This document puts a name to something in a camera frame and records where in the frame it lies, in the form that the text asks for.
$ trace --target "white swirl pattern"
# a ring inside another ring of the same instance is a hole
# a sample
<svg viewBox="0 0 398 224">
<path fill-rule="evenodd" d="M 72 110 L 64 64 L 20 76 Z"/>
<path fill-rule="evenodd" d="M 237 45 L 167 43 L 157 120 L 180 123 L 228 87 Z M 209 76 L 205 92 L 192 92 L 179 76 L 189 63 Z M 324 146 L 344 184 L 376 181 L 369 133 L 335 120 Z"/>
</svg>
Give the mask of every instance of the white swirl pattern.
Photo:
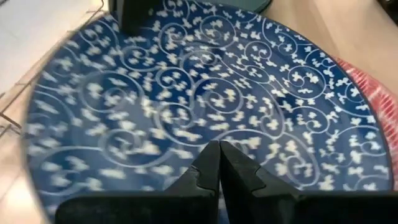
<svg viewBox="0 0 398 224">
<path fill-rule="evenodd" d="M 257 14 L 164 1 L 139 37 L 110 15 L 42 71 L 25 140 L 50 217 L 95 190 L 162 190 L 212 139 L 302 190 L 389 190 L 374 115 L 324 52 Z"/>
</svg>

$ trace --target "black clamp jaw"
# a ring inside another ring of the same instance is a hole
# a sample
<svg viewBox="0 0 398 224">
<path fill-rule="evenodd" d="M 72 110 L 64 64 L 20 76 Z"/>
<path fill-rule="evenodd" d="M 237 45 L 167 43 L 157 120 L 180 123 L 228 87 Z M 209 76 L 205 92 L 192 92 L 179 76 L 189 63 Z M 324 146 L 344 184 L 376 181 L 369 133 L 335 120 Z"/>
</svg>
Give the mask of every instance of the black clamp jaw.
<svg viewBox="0 0 398 224">
<path fill-rule="evenodd" d="M 377 0 L 391 19 L 398 25 L 398 0 Z"/>
<path fill-rule="evenodd" d="M 230 143 L 212 141 L 165 191 L 73 198 L 58 207 L 55 224 L 216 224 L 220 180 L 231 224 L 398 221 L 397 194 L 301 192 Z"/>
<path fill-rule="evenodd" d="M 163 0 L 108 0 L 109 11 L 119 21 L 120 30 L 130 36 L 138 36 L 140 27 L 151 15 L 149 10 L 163 6 Z"/>
</svg>

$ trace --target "wire rack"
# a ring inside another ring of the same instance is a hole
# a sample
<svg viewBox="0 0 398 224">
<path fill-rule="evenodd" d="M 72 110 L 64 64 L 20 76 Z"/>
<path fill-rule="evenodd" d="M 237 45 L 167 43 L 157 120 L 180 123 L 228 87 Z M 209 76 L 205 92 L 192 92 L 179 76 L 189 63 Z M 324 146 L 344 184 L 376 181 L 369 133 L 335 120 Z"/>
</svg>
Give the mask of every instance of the wire rack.
<svg viewBox="0 0 398 224">
<path fill-rule="evenodd" d="M 8 0 L 0 0 L 0 6 L 2 4 L 4 4 L 5 2 L 7 2 Z M 78 27 L 75 30 L 69 30 L 67 31 L 67 37 L 65 38 L 65 40 L 69 39 L 70 36 L 72 36 L 73 34 L 77 33 L 82 27 L 86 26 L 87 24 L 89 24 L 94 18 L 95 16 L 97 16 L 98 14 L 100 14 L 101 12 L 107 12 L 105 10 L 103 10 L 104 8 L 104 0 L 101 0 L 101 5 L 99 8 L 97 8 L 97 10 L 94 11 L 87 11 L 86 13 L 93 13 L 86 22 L 84 22 L 83 25 L 81 25 L 80 27 Z M 39 79 L 40 77 L 40 73 L 36 73 L 27 83 L 16 83 L 14 85 L 15 86 L 21 86 L 23 85 L 22 89 L 20 89 L 16 95 L 14 97 L 12 97 L 11 101 L 7 103 L 7 105 L 0 110 L 0 118 L 5 119 L 8 124 L 6 124 L 5 126 L 0 126 L 0 138 L 6 134 L 8 131 L 13 131 L 14 133 L 21 135 L 22 133 L 22 124 L 19 124 L 17 121 L 11 119 L 8 115 L 6 115 L 6 111 L 10 108 L 10 106 L 18 99 L 18 97 L 20 97 L 22 95 L 22 93 L 29 87 L 34 85 L 34 83 Z M 0 99 L 5 95 L 6 93 L 0 93 Z"/>
</svg>

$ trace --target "blue and white plate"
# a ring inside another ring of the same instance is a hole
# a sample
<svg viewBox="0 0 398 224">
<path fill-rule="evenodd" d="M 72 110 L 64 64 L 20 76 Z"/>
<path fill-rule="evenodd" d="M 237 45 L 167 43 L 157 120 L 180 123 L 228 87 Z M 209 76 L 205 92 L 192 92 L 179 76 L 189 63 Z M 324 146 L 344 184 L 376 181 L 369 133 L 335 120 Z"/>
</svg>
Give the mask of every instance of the blue and white plate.
<svg viewBox="0 0 398 224">
<path fill-rule="evenodd" d="M 98 19 L 41 71 L 25 142 L 50 220 L 89 191 L 166 189 L 212 139 L 301 190 L 392 188 L 367 101 L 316 45 L 221 5 L 165 1 L 149 13 L 139 37 Z"/>
</svg>

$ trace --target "blue plate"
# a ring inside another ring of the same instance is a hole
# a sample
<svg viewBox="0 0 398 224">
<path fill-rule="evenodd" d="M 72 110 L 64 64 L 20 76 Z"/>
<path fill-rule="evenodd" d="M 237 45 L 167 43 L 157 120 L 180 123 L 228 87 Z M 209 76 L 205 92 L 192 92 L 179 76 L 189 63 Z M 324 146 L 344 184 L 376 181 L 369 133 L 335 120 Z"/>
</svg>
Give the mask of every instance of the blue plate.
<svg viewBox="0 0 398 224">
<path fill-rule="evenodd" d="M 163 190 L 212 139 L 301 190 L 392 189 L 368 102 L 316 45 L 232 7 L 165 1 L 149 13 L 139 37 L 98 19 L 41 71 L 25 143 L 50 220 L 89 191 Z"/>
</svg>

